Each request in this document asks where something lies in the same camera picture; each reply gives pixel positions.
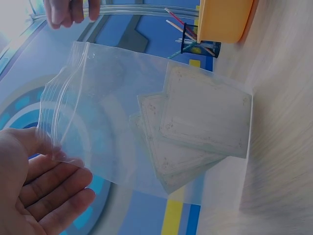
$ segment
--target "resealable bag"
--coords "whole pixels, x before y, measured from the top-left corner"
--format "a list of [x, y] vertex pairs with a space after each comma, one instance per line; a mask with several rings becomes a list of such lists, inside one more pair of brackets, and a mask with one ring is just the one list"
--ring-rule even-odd
[[[175, 81], [182, 89], [187, 89], [187, 83], [182, 84], [176, 78], [169, 79], [170, 73], [173, 72], [176, 72], [177, 77], [177, 69], [180, 67], [203, 76], [210, 75], [214, 81], [212, 86], [215, 87], [210, 92], [217, 94], [219, 89], [223, 92], [218, 97], [222, 105], [227, 104], [223, 95], [227, 97], [227, 94], [230, 94], [230, 98], [234, 98], [232, 103], [225, 107], [219, 108], [218, 104], [214, 104], [214, 109], [220, 109], [221, 115], [227, 114], [225, 108], [229, 109], [229, 116], [233, 115], [233, 118], [223, 119], [225, 122], [234, 120], [232, 123], [219, 125], [222, 134], [226, 132], [226, 149], [221, 143], [215, 146], [214, 141], [223, 140], [221, 136], [211, 138], [210, 141], [205, 140], [202, 144], [203, 139], [198, 135], [199, 128], [200, 125], [208, 123], [202, 119], [203, 122], [195, 120], [198, 125], [194, 127], [198, 132], [195, 132], [194, 138], [181, 138], [175, 128], [165, 128], [171, 116], [178, 121], [181, 130], [185, 132], [182, 133], [184, 136], [187, 136], [186, 133], [193, 126], [188, 123], [194, 121], [192, 115], [180, 109], [177, 98], [181, 99], [182, 93], [172, 92], [171, 89], [175, 87], [169, 87], [169, 81]], [[204, 87], [210, 87], [210, 82], [206, 81]], [[150, 98], [156, 93], [159, 95], [159, 115], [153, 113], [157, 121], [152, 128], [155, 128], [155, 133], [158, 134], [151, 137], [149, 133], [145, 134], [151, 119], [145, 117], [140, 102], [143, 97]], [[246, 108], [237, 111], [235, 105], [240, 103], [239, 99], [242, 99], [241, 102]], [[63, 154], [54, 153], [54, 160], [79, 166], [83, 163], [94, 174], [143, 193], [201, 204], [203, 184], [207, 180], [206, 170], [231, 155], [234, 146], [231, 144], [234, 144], [234, 141], [240, 141], [234, 156], [243, 159], [246, 157], [251, 102], [251, 95], [244, 89], [238, 88], [228, 80], [217, 79], [213, 73], [122, 48], [75, 42], [67, 66], [45, 86], [41, 96], [37, 134], [40, 138], [49, 138], [53, 145], [60, 146]], [[172, 110], [171, 106], [177, 107], [177, 111]], [[179, 116], [180, 112], [185, 115], [185, 119]], [[214, 111], [212, 114], [212, 122], [220, 120], [219, 112]], [[138, 123], [142, 120], [145, 120], [145, 124], [137, 130]], [[215, 124], [214, 126], [213, 135], [218, 136], [219, 128]], [[231, 135], [228, 134], [228, 129], [232, 131]], [[188, 148], [191, 152], [189, 164], [181, 168], [173, 167], [173, 170], [164, 168], [166, 171], [163, 171], [162, 167], [156, 169], [156, 165], [152, 164], [155, 161], [151, 150], [153, 138], [179, 148], [180, 151], [181, 148]]]

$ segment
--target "hand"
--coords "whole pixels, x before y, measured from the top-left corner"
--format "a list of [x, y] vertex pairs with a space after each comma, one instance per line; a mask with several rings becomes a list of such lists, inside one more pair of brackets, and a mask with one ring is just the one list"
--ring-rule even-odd
[[[50, 26], [54, 29], [71, 27], [73, 22], [84, 20], [83, 0], [44, 0], [45, 12]], [[100, 12], [100, 0], [89, 0], [89, 18], [95, 21]]]
[[[51, 160], [35, 128], [0, 131], [0, 234], [58, 235], [95, 198], [90, 171]], [[41, 153], [31, 160], [29, 156]]]

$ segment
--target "blue pen holder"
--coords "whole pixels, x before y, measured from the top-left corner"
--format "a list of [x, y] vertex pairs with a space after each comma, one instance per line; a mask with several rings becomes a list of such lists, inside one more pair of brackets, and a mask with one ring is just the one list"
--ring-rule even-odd
[[193, 45], [192, 47], [189, 47], [192, 41], [188, 36], [186, 36], [185, 33], [188, 33], [190, 36], [194, 37], [194, 39], [197, 39], [196, 38], [197, 31], [198, 31], [198, 27], [196, 25], [191, 25], [191, 24], [186, 24], [186, 23], [184, 24], [180, 52], [181, 53], [187, 52], [187, 53], [198, 54], [198, 55], [206, 55], [206, 56], [212, 56], [212, 57], [217, 58], [221, 50], [221, 43], [219, 42], [201, 41], [200, 44], [197, 43]]

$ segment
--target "paper card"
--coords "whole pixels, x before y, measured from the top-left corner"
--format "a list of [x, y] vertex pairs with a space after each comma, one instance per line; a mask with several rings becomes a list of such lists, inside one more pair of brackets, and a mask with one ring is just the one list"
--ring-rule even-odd
[[143, 95], [138, 99], [146, 141], [156, 175], [185, 172], [188, 169], [194, 169], [226, 157], [159, 140], [158, 129], [163, 95]]
[[[140, 145], [145, 149], [145, 152], [149, 154], [148, 144], [146, 143], [146, 135], [144, 133], [144, 124], [140, 114], [133, 114], [129, 118], [130, 127], [136, 136], [136, 139], [140, 142]], [[169, 174], [169, 175], [158, 175], [159, 180], [161, 181], [166, 192], [172, 193], [177, 189], [181, 188], [185, 184], [189, 183], [200, 174], [208, 170], [209, 168], [215, 166], [219, 161], [215, 161], [211, 164], [206, 164], [203, 166], [196, 167], [194, 169], [187, 170], [178, 174]]]
[[168, 64], [164, 87], [160, 124], [164, 137], [197, 149], [246, 157], [251, 95], [213, 73], [175, 62]]
[[146, 144], [146, 135], [144, 133], [144, 127], [142, 122], [142, 117], [140, 114], [133, 114], [129, 117], [130, 128], [137, 139], [140, 147], [142, 147], [144, 153], [150, 157], [150, 151]]

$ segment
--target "white card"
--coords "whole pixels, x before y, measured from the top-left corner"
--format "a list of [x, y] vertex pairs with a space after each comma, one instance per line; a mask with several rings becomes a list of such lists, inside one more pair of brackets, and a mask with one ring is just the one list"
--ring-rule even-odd
[[[140, 145], [145, 149], [145, 153], [149, 154], [149, 148], [146, 142], [146, 135], [144, 133], [144, 125], [141, 115], [140, 114], [131, 115], [129, 118], [129, 122], [134, 135], [140, 142]], [[178, 174], [169, 174], [163, 176], [158, 175], [157, 177], [161, 181], [166, 192], [169, 194], [176, 191], [180, 187], [184, 186], [188, 182], [192, 181], [193, 179], [198, 177], [201, 173], [205, 172], [206, 170], [213, 167], [219, 162], [220, 161], [215, 161], [214, 163], [199, 166], [194, 169], [190, 169]]]
[[213, 73], [177, 63], [168, 64], [165, 92], [161, 135], [189, 147], [246, 157], [251, 95]]
[[175, 174], [203, 166], [225, 158], [225, 155], [208, 153], [183, 145], [158, 139], [161, 116], [161, 94], [140, 96], [140, 111], [145, 126], [145, 135], [156, 175]]
[[144, 153], [150, 158], [150, 151], [146, 143], [146, 135], [144, 132], [142, 117], [140, 114], [133, 114], [129, 117], [130, 128], [137, 139], [140, 147], [142, 147]]

